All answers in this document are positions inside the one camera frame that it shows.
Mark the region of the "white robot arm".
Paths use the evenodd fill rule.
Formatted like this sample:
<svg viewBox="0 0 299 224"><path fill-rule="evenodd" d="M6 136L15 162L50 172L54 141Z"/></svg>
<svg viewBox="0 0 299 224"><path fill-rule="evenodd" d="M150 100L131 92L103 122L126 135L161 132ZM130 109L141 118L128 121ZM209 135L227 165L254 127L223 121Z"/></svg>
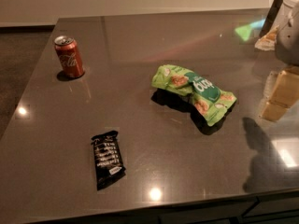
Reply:
<svg viewBox="0 0 299 224"><path fill-rule="evenodd" d="M255 48L286 65L268 75L260 105L260 118L278 121L299 100L299 0L273 1Z"/></svg>

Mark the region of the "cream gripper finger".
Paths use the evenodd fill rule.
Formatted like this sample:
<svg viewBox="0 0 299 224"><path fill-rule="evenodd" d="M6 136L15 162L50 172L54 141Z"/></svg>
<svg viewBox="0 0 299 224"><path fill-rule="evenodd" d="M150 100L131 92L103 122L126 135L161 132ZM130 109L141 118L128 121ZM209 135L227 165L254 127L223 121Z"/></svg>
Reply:
<svg viewBox="0 0 299 224"><path fill-rule="evenodd" d="M264 86L260 117L278 121L299 100L299 67L271 71Z"/></svg>
<svg viewBox="0 0 299 224"><path fill-rule="evenodd" d="M263 51L275 49L277 41L278 25L271 29L266 35L262 36L256 43L255 48Z"/></svg>

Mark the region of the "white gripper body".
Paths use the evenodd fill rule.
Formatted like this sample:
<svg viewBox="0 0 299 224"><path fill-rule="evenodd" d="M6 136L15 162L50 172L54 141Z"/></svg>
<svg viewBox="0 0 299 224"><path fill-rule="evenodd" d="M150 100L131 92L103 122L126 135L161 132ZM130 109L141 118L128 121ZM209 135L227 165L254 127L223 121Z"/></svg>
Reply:
<svg viewBox="0 0 299 224"><path fill-rule="evenodd" d="M278 27L275 53L285 64L299 66L299 3Z"/></svg>

